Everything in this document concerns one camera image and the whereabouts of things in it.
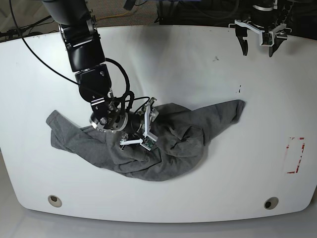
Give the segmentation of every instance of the metal grommet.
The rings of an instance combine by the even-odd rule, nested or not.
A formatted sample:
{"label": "metal grommet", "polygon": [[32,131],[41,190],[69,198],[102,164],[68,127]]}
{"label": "metal grommet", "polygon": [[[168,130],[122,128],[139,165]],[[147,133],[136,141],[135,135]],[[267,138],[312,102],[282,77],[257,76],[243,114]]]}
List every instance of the metal grommet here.
{"label": "metal grommet", "polygon": [[48,199],[49,199],[50,205],[52,205],[53,207],[61,207],[62,205],[61,200],[55,195],[50,195]]}
{"label": "metal grommet", "polygon": [[264,203],[264,208],[267,210],[272,210],[278,205],[278,198],[271,197]]}

